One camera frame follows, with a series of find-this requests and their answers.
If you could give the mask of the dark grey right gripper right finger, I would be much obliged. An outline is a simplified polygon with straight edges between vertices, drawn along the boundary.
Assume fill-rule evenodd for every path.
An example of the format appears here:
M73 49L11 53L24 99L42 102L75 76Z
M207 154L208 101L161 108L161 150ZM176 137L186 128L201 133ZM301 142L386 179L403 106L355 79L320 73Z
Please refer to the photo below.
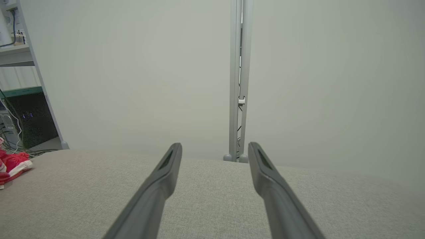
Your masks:
M324 234L260 144L249 143L248 159L254 188L264 200L272 238L324 239Z

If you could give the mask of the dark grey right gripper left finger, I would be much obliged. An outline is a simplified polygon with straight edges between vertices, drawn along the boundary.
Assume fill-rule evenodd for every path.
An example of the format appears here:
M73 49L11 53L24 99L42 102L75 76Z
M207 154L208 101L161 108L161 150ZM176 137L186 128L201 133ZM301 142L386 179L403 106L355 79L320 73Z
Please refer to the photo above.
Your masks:
M174 143L111 225L105 239L156 239L166 200L173 194L182 160Z

